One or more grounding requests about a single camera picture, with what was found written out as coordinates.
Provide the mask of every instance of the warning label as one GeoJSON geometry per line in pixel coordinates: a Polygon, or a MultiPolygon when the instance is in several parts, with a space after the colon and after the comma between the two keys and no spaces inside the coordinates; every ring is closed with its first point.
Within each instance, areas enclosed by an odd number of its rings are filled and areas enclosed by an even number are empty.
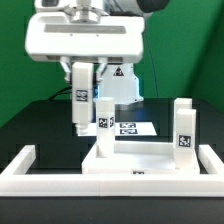
{"type": "Polygon", "coordinates": [[[124,76],[124,73],[122,72],[120,67],[117,68],[116,72],[114,73],[114,76],[124,76]]]}

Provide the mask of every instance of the white block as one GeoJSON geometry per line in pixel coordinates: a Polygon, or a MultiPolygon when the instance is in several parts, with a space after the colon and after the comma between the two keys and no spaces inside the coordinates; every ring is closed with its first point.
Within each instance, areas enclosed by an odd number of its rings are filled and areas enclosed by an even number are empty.
{"type": "Polygon", "coordinates": [[[174,114],[173,114],[173,131],[176,129],[176,114],[179,109],[192,109],[192,99],[188,98],[177,98],[174,101],[174,114]]]}
{"type": "Polygon", "coordinates": [[[27,145],[19,152],[19,154],[5,168],[1,176],[25,174],[35,159],[36,159],[35,146],[27,145]]]}
{"type": "Polygon", "coordinates": [[[99,156],[110,157],[114,154],[115,142],[115,102],[104,97],[96,100],[97,146],[99,156]]]}
{"type": "Polygon", "coordinates": [[[166,142],[116,141],[115,153],[173,155],[174,149],[172,143],[166,142]]]}
{"type": "Polygon", "coordinates": [[[174,149],[194,149],[196,110],[179,109],[174,127],[174,149]]]}
{"type": "Polygon", "coordinates": [[[224,164],[209,145],[199,146],[198,157],[209,174],[224,175],[224,164]]]}
{"type": "Polygon", "coordinates": [[[175,165],[176,165],[176,169],[194,169],[194,163],[193,163],[193,159],[189,159],[189,160],[176,160],[175,161],[175,165]]]}
{"type": "Polygon", "coordinates": [[[139,176],[131,186],[131,196],[224,196],[224,182],[217,175],[139,176]]]}
{"type": "Polygon", "coordinates": [[[131,196],[131,176],[109,175],[100,182],[100,196],[131,196]]]}
{"type": "Polygon", "coordinates": [[[193,160],[194,158],[194,150],[190,149],[186,150],[175,150],[174,157],[177,160],[193,160]]]}
{"type": "Polygon", "coordinates": [[[0,196],[100,196],[97,175],[0,176],[0,196]]]}
{"type": "Polygon", "coordinates": [[[93,64],[76,62],[72,66],[72,121],[77,134],[88,132],[92,121],[93,64]]]}

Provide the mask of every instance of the white robot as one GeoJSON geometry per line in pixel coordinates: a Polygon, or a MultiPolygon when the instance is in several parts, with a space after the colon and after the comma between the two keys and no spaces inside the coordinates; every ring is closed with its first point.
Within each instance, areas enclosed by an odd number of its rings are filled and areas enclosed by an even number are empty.
{"type": "Polygon", "coordinates": [[[36,0],[26,51],[36,61],[59,61],[73,89],[73,123],[85,133],[98,97],[127,106],[143,100],[133,63],[143,54],[145,18],[169,0],[36,0]],[[94,64],[98,68],[94,73],[94,64]]]}

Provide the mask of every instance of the white pillar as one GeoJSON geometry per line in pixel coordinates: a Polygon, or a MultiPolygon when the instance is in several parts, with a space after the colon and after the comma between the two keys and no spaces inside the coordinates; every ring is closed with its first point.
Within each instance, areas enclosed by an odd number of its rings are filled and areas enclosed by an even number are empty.
{"type": "Polygon", "coordinates": [[[97,147],[99,156],[114,154],[115,142],[115,102],[104,97],[96,100],[97,147]]]}
{"type": "Polygon", "coordinates": [[[93,64],[76,62],[72,66],[72,121],[77,134],[85,134],[93,114],[93,64]]]}
{"type": "Polygon", "coordinates": [[[173,146],[176,169],[193,169],[195,155],[196,110],[192,99],[174,103],[173,146]]]}

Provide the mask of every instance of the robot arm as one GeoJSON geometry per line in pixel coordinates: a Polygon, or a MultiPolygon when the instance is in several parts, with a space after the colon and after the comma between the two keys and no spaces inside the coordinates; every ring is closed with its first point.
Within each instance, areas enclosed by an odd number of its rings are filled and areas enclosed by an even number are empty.
{"type": "Polygon", "coordinates": [[[170,0],[36,0],[37,12],[63,11],[70,6],[92,5],[103,11],[131,12],[135,15],[152,13],[164,9],[170,0]]]}
{"type": "Polygon", "coordinates": [[[107,64],[138,63],[143,54],[142,17],[168,2],[35,0],[37,14],[29,22],[26,50],[36,61],[61,63],[66,80],[72,81],[73,123],[78,132],[84,132],[92,119],[93,63],[100,64],[98,80],[107,64]],[[116,12],[124,15],[110,16],[116,12]]]}

